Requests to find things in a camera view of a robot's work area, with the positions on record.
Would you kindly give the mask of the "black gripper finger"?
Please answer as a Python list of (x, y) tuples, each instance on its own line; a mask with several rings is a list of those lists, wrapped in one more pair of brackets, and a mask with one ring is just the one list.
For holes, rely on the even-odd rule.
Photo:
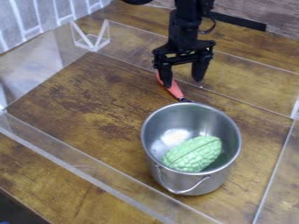
[(168, 63), (158, 63), (156, 65), (156, 69), (162, 85), (169, 88), (172, 86), (173, 79), (172, 66)]
[(190, 77), (196, 82), (200, 82), (202, 80), (209, 63), (210, 56), (198, 57), (190, 63)]

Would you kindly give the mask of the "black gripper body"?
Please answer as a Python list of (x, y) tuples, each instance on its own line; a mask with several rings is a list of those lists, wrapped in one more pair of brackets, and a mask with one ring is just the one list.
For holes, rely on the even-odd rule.
[(166, 43), (153, 49), (153, 68), (170, 70), (172, 66), (190, 63), (192, 70), (208, 68), (216, 45), (213, 40), (198, 40), (200, 20), (186, 24), (177, 18), (169, 18)]

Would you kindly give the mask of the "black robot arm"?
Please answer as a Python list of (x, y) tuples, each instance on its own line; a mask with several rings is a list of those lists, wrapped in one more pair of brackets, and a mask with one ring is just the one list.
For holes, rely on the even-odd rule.
[(213, 0), (174, 0), (174, 9), (169, 13), (168, 41), (153, 49), (153, 68), (162, 85), (172, 86), (172, 66), (190, 63), (190, 77), (196, 82), (204, 78), (213, 56), (213, 40), (197, 40), (198, 34), (209, 33), (216, 21), (212, 18), (212, 27), (200, 31), (201, 18), (209, 16)]

